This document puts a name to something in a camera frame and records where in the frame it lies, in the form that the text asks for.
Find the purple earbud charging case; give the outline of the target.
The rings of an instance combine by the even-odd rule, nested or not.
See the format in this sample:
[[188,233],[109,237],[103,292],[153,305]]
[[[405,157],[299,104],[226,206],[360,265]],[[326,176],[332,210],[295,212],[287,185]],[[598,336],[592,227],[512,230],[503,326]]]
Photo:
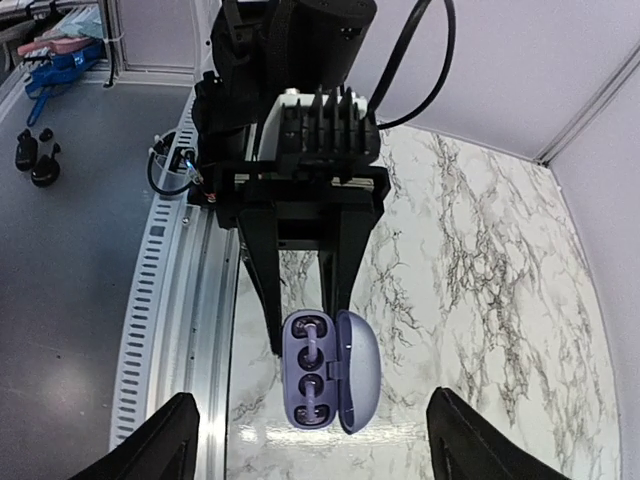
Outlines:
[[[299,366],[298,353],[305,341],[295,339],[291,330],[293,322],[305,316],[319,316],[328,326],[327,335],[318,341],[323,361],[315,371],[305,371]],[[381,356],[372,327],[356,313],[341,310],[334,318],[318,310],[292,313],[282,331],[281,360],[284,409],[292,426],[317,430],[338,419],[343,431],[353,435],[372,420],[381,392]],[[327,423],[316,428],[304,427],[294,418],[295,407],[304,402],[299,382],[307,374],[322,378],[320,402],[331,409]]]

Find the blue plastic tool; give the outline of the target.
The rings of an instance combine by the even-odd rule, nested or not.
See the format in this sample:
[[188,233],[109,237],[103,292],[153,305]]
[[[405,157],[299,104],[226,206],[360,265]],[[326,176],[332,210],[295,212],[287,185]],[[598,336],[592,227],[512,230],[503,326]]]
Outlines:
[[30,74],[30,81],[25,86],[27,97],[34,101],[27,118],[27,126],[33,127],[36,124],[50,98],[65,93],[103,57],[103,42],[94,40],[75,52],[55,55],[47,63],[34,69]]

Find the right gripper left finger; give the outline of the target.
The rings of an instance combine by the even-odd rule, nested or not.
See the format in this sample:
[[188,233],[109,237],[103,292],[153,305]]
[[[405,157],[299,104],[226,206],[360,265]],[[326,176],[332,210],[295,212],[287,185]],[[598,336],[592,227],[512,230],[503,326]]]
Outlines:
[[192,479],[199,422],[193,395],[177,393],[118,447],[72,479]]

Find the left aluminium frame post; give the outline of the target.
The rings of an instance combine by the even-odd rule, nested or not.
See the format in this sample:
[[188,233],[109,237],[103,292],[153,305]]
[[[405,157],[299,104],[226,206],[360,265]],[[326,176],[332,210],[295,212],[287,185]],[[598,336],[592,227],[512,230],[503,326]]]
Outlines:
[[639,51],[639,43],[636,43],[581,109],[551,142],[538,152],[533,160],[535,164],[548,168],[606,109],[639,70]]

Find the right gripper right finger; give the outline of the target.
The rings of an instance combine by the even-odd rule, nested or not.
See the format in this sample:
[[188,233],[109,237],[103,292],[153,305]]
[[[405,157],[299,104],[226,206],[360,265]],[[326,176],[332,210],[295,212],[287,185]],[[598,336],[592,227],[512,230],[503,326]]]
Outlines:
[[517,447],[449,388],[438,387],[426,409],[436,479],[563,479]]

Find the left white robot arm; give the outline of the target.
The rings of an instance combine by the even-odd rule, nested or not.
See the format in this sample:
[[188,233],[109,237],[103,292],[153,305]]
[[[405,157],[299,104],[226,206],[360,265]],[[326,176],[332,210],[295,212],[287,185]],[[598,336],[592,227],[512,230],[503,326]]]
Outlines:
[[195,85],[190,204],[236,230],[271,350],[282,351],[280,253],[318,255],[322,307],[349,307],[388,171],[367,102],[345,80],[377,12],[372,1],[225,1],[214,67]]

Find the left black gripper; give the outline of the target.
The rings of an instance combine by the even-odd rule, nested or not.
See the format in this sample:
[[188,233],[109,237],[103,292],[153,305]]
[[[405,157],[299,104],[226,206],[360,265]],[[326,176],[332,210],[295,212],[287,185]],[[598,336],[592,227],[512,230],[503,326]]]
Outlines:
[[388,170],[359,167],[349,180],[282,176],[273,162],[222,162],[212,187],[219,225],[239,231],[270,348],[282,356],[279,250],[319,250],[324,311],[348,310],[371,230],[384,213]]

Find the purple clip earbud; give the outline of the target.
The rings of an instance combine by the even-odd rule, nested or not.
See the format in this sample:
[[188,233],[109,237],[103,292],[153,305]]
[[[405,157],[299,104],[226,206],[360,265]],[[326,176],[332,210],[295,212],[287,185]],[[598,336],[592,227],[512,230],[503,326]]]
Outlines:
[[324,389],[322,378],[317,374],[307,374],[300,380],[299,389],[302,392],[304,402],[295,407],[294,418],[296,422],[309,428],[326,424],[331,409],[327,404],[320,402],[320,396]]
[[305,371],[317,370],[323,361],[318,341],[327,335],[327,322],[319,316],[300,317],[293,322],[291,330],[295,339],[305,341],[298,353],[299,366]]

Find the front aluminium rail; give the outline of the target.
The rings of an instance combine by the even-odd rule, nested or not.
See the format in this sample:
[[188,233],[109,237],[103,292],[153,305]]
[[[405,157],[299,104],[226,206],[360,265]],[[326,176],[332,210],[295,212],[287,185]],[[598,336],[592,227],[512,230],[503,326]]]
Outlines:
[[225,478],[238,270],[238,235],[214,211],[186,195],[154,197],[124,318],[110,448],[189,392],[200,413],[195,476]]

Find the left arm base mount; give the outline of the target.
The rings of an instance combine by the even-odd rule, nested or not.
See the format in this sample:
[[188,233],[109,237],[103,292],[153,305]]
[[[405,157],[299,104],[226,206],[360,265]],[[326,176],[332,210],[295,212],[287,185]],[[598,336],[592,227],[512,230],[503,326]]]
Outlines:
[[[177,130],[172,129],[161,135],[154,136],[154,143],[148,150],[146,166],[146,178],[151,189],[164,197],[176,197],[187,193],[195,187],[208,204],[215,204],[217,196],[214,192],[204,189],[204,176],[196,166],[196,150],[192,147],[179,147],[172,155],[169,155]],[[166,177],[183,176],[186,183],[178,188],[167,189],[160,186],[154,178],[154,169],[165,173]]]

